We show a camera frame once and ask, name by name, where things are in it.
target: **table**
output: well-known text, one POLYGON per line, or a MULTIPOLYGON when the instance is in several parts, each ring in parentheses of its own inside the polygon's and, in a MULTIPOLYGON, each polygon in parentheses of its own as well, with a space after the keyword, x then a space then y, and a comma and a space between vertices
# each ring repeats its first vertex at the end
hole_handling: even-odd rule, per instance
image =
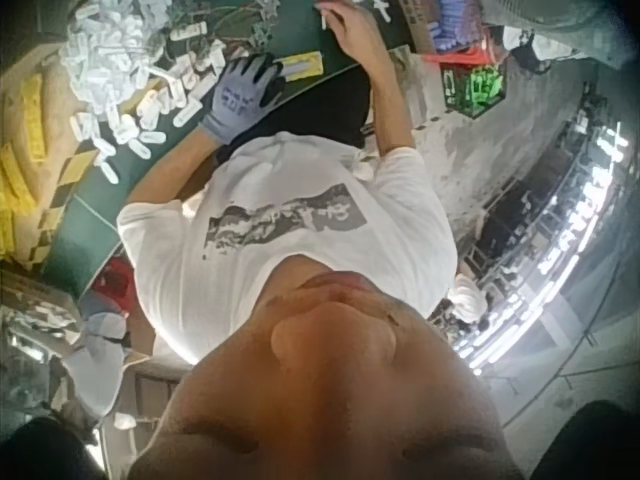
MULTIPOLYGON (((243 6, 248 2, 214 0, 207 3, 217 7, 243 6)), ((322 76, 287 84, 285 99, 291 99, 353 66, 353 61, 340 51, 333 33, 321 29, 320 15, 313 8, 313 3, 314 0, 280 0, 279 21, 272 29, 273 38, 268 51, 279 58, 319 50, 323 55, 325 70, 322 76)), ((398 3, 392 3, 389 9, 392 17, 390 24, 385 23, 380 14, 373 10, 370 0, 365 0, 361 5, 374 12, 389 49, 411 44, 409 29, 398 3)), ((247 28, 246 24, 239 23, 230 29, 229 34, 247 37, 247 28)), ((77 184, 40 272, 46 283, 79 297, 120 247, 115 224, 127 196, 155 162, 192 131, 204 115, 204 111, 199 112, 184 127, 177 129, 171 123, 175 113, 161 116, 157 129, 167 133, 167 142, 150 145, 150 160, 142 160, 126 145, 118 148, 116 156, 111 158, 111 164, 120 177, 118 185, 108 183, 97 168, 90 168, 77 184)), ((92 148, 90 144, 79 146, 80 150, 92 148)))

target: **hand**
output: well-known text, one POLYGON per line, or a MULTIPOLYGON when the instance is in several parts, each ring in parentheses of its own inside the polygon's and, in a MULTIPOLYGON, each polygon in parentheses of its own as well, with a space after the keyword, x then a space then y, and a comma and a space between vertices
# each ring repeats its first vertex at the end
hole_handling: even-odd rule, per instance
POLYGON ((271 112, 285 80, 273 56, 252 55, 231 61, 213 91, 211 111, 201 126, 220 144, 228 145, 271 112))
POLYGON ((325 17, 340 48, 362 65, 372 80, 394 73, 378 25, 368 10, 349 0, 320 0, 315 8, 325 17))

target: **yellow and black hazard tape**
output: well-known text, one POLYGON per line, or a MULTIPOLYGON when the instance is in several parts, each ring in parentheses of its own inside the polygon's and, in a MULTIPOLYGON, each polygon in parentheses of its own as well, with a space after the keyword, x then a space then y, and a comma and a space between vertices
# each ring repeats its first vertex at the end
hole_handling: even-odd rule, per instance
POLYGON ((64 161, 49 208, 40 216, 38 243, 31 248, 27 265, 25 265, 35 274, 40 272, 51 251, 54 235, 62 222, 64 211, 71 200, 76 184, 82 179, 98 154, 90 142, 86 145, 87 149, 82 151, 84 144, 81 144, 79 150, 64 161))

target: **gray work glove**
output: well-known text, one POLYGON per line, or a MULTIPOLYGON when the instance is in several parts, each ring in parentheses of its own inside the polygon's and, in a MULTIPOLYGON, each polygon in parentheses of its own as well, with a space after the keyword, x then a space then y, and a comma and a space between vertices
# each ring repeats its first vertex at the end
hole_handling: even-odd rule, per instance
POLYGON ((214 87, 211 111, 202 127, 220 144, 228 145, 271 112, 282 90, 281 63, 273 55, 252 55, 227 64, 214 87))

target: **neck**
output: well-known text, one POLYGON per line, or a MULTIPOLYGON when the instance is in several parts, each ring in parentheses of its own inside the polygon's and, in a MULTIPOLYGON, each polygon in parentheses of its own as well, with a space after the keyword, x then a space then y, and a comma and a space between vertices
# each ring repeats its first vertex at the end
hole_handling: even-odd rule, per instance
POLYGON ((325 264, 304 255, 287 257, 269 275, 253 309, 255 310, 258 305, 268 302, 273 297, 298 288, 316 275, 331 271, 325 264))

